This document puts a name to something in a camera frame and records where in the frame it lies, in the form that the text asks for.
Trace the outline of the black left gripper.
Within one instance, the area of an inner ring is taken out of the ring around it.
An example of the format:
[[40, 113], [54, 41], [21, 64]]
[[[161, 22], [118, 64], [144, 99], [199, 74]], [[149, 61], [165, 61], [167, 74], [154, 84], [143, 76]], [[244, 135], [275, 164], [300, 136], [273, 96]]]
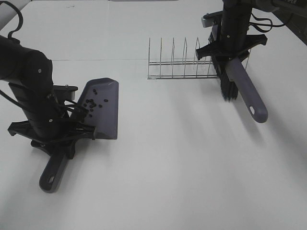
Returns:
[[95, 140], [95, 126], [78, 124], [78, 120], [68, 115], [68, 111], [73, 111], [71, 105], [64, 102], [49, 96], [28, 103], [30, 111], [25, 111], [28, 120], [12, 122], [8, 127], [9, 134], [18, 134], [43, 144], [82, 138]]

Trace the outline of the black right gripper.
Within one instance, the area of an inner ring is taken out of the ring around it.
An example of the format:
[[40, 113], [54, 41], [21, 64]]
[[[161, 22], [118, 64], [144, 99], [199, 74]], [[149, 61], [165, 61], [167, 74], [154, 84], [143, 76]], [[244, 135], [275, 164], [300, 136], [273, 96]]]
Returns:
[[[249, 24], [249, 9], [223, 9], [220, 42], [224, 51], [231, 56], [240, 56], [245, 51], [243, 45], [246, 40], [246, 50], [257, 45], [265, 46], [268, 38], [265, 34], [247, 35]], [[217, 43], [196, 49], [197, 60], [204, 57], [216, 56], [221, 53]]]

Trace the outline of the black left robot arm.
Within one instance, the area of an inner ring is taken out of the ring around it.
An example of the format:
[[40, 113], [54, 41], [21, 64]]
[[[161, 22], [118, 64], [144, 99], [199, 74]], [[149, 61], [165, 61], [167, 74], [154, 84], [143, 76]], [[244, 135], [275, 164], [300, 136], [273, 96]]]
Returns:
[[95, 139], [95, 127], [84, 124], [88, 110], [74, 102], [78, 88], [54, 85], [52, 61], [41, 51], [21, 46], [12, 36], [23, 25], [22, 13], [7, 0], [0, 3], [12, 8], [19, 18], [17, 27], [0, 38], [0, 79], [9, 84], [14, 98], [0, 94], [20, 107], [27, 118], [11, 123], [10, 135], [18, 134], [42, 144]]

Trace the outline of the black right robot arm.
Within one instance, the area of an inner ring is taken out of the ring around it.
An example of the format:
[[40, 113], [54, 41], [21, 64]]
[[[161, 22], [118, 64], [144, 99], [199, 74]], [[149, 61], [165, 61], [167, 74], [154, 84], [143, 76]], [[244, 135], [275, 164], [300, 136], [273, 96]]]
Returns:
[[259, 44], [265, 45], [264, 34], [248, 35], [252, 9], [274, 12], [278, 9], [289, 11], [302, 17], [307, 16], [305, 0], [224, 0], [223, 10], [207, 13], [202, 17], [203, 27], [217, 26], [216, 40], [196, 49], [198, 60], [207, 56], [238, 57]]

